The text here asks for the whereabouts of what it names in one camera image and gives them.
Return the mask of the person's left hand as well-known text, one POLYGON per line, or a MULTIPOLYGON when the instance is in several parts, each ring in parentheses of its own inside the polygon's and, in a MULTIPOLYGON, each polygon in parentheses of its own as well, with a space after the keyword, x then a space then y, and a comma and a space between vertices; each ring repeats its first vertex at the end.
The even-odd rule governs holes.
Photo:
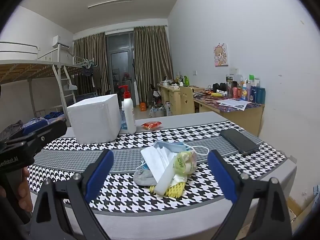
POLYGON ((33 202, 31 200, 29 184, 27 178, 29 177, 29 171, 26 167, 22 168, 22 181, 17 187, 17 200, 21 209, 26 212, 33 210, 33 202))

